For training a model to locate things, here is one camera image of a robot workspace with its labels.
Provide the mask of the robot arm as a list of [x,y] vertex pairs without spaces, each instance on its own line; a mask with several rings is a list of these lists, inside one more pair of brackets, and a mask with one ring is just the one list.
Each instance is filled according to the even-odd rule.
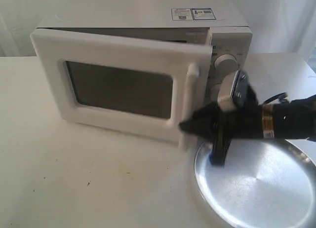
[[223,166],[233,139],[308,139],[316,140],[316,97],[280,104],[259,104],[251,86],[244,105],[223,112],[211,102],[179,123],[182,132],[212,144],[210,162]]

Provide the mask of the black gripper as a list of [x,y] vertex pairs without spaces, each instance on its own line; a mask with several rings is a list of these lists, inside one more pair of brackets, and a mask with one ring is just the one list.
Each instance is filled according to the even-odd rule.
[[247,87],[245,101],[240,108],[223,112],[218,104],[210,102],[209,107],[194,111],[193,115],[178,124],[187,134],[209,139],[213,142],[209,161],[213,166],[224,166],[232,139],[263,138],[262,107],[255,91]]

